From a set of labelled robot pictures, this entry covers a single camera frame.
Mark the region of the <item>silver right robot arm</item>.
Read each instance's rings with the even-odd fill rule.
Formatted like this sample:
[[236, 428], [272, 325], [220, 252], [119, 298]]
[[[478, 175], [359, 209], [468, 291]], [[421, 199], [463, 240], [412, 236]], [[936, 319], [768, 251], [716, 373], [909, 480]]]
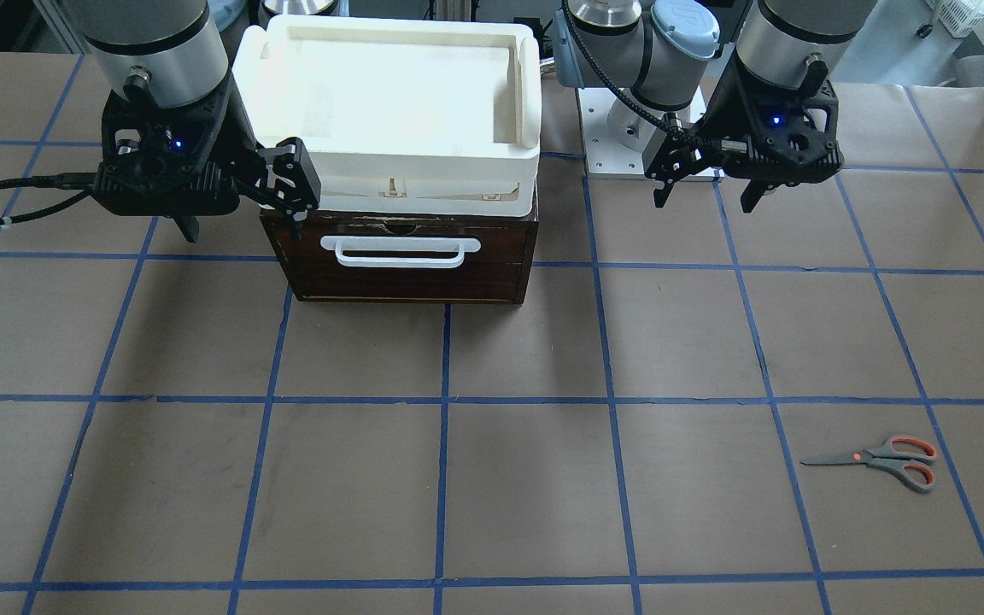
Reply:
[[321, 182], [301, 138], [258, 143], [221, 32], [204, 1], [66, 1], [104, 71], [102, 162], [92, 186], [111, 214], [161, 215], [195, 242], [203, 215], [249, 197], [293, 240]]

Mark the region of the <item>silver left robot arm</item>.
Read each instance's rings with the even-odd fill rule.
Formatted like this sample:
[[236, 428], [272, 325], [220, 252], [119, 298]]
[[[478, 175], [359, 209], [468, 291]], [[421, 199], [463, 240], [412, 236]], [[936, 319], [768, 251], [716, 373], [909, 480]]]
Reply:
[[872, 1], [751, 1], [706, 112], [679, 120], [723, 46], [699, 1], [563, 1], [555, 12], [555, 72], [566, 87], [616, 98], [612, 128], [641, 151], [653, 203], [718, 168], [746, 180], [743, 213], [783, 186], [820, 184], [845, 160], [837, 141], [833, 67], [864, 27]]

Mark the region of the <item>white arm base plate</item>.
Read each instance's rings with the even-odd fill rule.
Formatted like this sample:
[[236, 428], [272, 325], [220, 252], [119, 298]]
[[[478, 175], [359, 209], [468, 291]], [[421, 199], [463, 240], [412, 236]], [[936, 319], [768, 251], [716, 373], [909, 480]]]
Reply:
[[607, 89], [577, 90], [577, 106], [590, 178], [644, 180], [643, 151], [655, 127]]

